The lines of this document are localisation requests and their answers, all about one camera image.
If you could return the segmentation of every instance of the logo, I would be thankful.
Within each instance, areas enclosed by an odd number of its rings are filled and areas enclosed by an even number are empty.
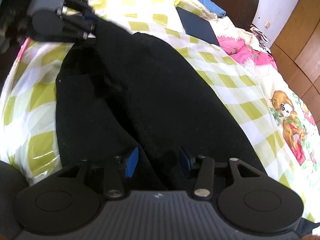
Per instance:
[[[155,194],[154,196],[155,196],[155,198],[157,198],[157,199],[160,199],[160,198],[163,197],[163,195],[162,195],[161,193]]]

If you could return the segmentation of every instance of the white wall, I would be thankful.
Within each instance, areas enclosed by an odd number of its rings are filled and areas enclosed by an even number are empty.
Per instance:
[[[268,46],[271,46],[284,27],[297,2],[298,0],[259,0],[253,24],[271,40]],[[264,26],[266,22],[270,22],[268,29]]]

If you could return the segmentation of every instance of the black tablet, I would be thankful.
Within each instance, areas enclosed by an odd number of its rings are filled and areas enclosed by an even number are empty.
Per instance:
[[[176,9],[186,34],[219,46],[217,37],[207,20],[180,7]]]

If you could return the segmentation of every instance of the bed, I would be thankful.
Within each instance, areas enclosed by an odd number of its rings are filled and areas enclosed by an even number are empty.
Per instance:
[[[90,0],[96,14],[131,33],[173,46],[210,85],[245,132],[268,175],[320,222],[320,136],[303,101],[288,88],[255,36],[218,18],[198,0]],[[208,20],[220,46],[187,35],[175,7]],[[55,80],[72,44],[28,39],[0,98],[0,160],[35,184],[61,169],[55,134]]]

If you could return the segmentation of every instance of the cartoon print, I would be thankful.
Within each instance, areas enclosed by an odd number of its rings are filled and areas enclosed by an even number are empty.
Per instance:
[[[282,117],[282,114],[280,114],[280,112],[278,112],[277,110],[273,109],[272,107],[270,107],[271,113],[273,115],[273,118],[276,120],[277,126],[281,125],[281,120],[280,117]]]
[[[307,106],[302,102],[302,100],[295,94],[292,93],[293,97],[296,99],[296,104],[300,105],[300,108],[304,114],[304,119],[306,119],[309,123],[311,123],[313,126],[316,126],[316,122],[312,117],[312,114],[310,113]]]
[[[271,103],[273,108],[280,113],[280,116],[284,117],[282,122],[284,140],[301,166],[306,160],[301,144],[306,139],[304,126],[301,124],[292,101],[286,93],[280,90],[275,91]]]
[[[310,113],[309,109],[302,101],[301,101],[300,107],[301,107],[302,112],[304,113],[304,118],[307,119],[309,121],[309,123],[311,123],[313,126],[315,126],[316,122],[313,119],[312,114]]]
[[[317,161],[316,161],[316,159],[314,158],[313,153],[310,153],[310,159],[311,159],[311,161],[312,161],[314,164],[317,164]]]

